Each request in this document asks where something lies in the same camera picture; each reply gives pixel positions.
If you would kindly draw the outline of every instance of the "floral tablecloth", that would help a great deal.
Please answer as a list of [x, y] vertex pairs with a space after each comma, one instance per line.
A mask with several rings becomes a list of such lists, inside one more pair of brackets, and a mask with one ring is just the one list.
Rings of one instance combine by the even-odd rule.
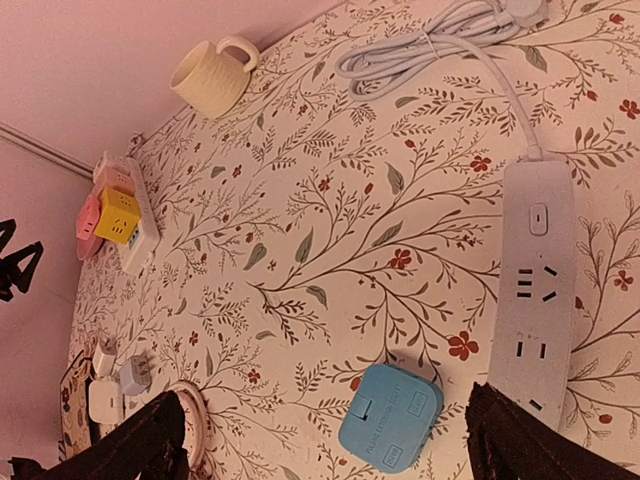
[[[501, 179], [524, 151], [482, 64], [447, 58], [355, 103], [349, 48], [419, 28], [442, 2], [357, 1], [264, 54], [225, 117], [183, 110], [142, 164], [163, 240], [143, 274], [113, 247], [83, 269], [70, 359], [115, 336], [208, 400], [204, 477], [381, 474], [337, 431], [363, 371], [437, 382], [445, 408], [398, 478], [469, 479], [464, 407], [483, 382], [498, 295]], [[550, 3], [551, 20], [490, 53], [551, 157], [575, 180], [575, 335], [561, 433], [640, 473], [640, 5]]]

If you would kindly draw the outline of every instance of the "white wall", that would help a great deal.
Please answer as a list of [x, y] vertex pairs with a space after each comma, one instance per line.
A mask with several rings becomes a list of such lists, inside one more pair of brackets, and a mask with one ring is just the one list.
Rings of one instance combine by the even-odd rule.
[[265, 47], [341, 0], [19, 0], [0, 13], [0, 121], [93, 165], [182, 105], [169, 90], [202, 40]]
[[91, 184], [2, 141], [0, 172], [0, 220], [18, 223], [2, 256], [38, 240], [44, 245], [29, 293], [14, 289], [11, 302], [0, 302], [0, 459], [25, 456], [51, 466], [80, 272], [75, 217]]

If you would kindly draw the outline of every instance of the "mug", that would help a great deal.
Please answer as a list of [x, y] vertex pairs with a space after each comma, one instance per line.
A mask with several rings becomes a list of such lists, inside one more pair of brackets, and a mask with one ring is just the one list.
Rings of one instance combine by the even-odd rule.
[[[247, 63], [224, 51], [229, 47], [247, 53]], [[200, 113], [217, 118], [240, 100], [259, 60], [258, 49], [242, 37], [225, 37], [217, 46], [204, 41], [180, 62], [171, 78], [171, 89]]]

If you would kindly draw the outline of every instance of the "white power strip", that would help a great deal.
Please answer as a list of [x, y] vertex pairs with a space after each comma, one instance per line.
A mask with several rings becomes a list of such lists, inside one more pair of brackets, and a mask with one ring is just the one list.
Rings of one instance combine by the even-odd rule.
[[571, 355], [574, 222], [567, 165], [526, 162], [506, 169], [500, 296], [487, 382], [554, 430]]
[[141, 218], [127, 245], [118, 245], [122, 270], [131, 275], [137, 275], [153, 261], [154, 252], [160, 243], [160, 233], [153, 216], [147, 189], [142, 178], [142, 171], [138, 162], [126, 157], [129, 165], [129, 175], [136, 187], [136, 200], [140, 205]]

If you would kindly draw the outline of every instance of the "yellow block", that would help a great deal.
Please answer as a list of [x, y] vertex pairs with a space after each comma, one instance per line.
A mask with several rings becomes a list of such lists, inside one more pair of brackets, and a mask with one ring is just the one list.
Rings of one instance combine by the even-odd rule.
[[100, 200], [100, 221], [93, 233], [106, 240], [126, 244], [140, 221], [138, 201], [111, 187], [102, 190]]

